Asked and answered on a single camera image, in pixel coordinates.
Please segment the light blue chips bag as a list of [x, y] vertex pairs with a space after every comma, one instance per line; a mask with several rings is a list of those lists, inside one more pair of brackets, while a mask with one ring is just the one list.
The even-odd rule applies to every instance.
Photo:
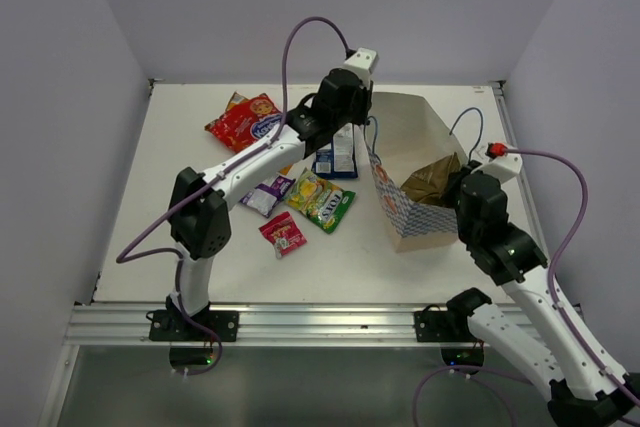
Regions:
[[401, 191], [413, 202], [421, 205], [444, 207], [442, 200], [450, 174], [461, 168], [456, 153], [442, 157], [413, 173], [401, 185]]

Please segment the blue checkered paper bag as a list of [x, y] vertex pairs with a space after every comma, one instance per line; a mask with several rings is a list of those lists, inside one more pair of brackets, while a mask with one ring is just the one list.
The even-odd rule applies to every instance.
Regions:
[[400, 187], [411, 173], [447, 155], [456, 153], [461, 168], [468, 164], [484, 134], [484, 113], [476, 106], [461, 108], [447, 125], [421, 96], [377, 92], [369, 121], [365, 145], [393, 250], [451, 247], [458, 240], [454, 210], [413, 202]]

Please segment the red cookie snack bag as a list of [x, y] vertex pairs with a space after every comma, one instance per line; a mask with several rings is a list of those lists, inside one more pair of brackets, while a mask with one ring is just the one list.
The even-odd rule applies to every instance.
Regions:
[[281, 117], [281, 111], [272, 100], [261, 94], [224, 111], [204, 130], [233, 153], [239, 153], [268, 134], [280, 123]]

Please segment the orange snack packet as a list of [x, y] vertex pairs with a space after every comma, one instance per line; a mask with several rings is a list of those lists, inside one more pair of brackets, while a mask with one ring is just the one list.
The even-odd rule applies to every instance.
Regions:
[[228, 112], [234, 107], [236, 107], [238, 104], [241, 104], [247, 100], [248, 100], [247, 97], [239, 94], [238, 92], [234, 92], [226, 105], [225, 111]]

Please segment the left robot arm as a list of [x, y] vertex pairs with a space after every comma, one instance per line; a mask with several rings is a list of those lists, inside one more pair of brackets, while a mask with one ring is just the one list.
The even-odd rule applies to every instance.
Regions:
[[362, 125], [371, 108], [372, 72], [346, 65], [331, 70], [311, 105], [289, 111], [282, 127], [202, 173], [186, 168], [178, 174], [169, 224], [180, 257], [170, 297], [178, 309], [172, 326], [182, 337], [197, 339], [207, 330], [212, 262], [231, 238], [231, 209], [276, 171], [326, 146], [344, 125]]

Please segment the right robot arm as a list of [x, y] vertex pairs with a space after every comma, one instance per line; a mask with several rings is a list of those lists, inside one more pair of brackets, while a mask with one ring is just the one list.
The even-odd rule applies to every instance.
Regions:
[[534, 239], [510, 222], [498, 179], [463, 169], [444, 194], [458, 235], [474, 263], [521, 309], [538, 333], [510, 324], [477, 289], [451, 299], [445, 326], [451, 336], [490, 344], [541, 394], [558, 426], [611, 426], [634, 407], [639, 376], [603, 351], [558, 287]]

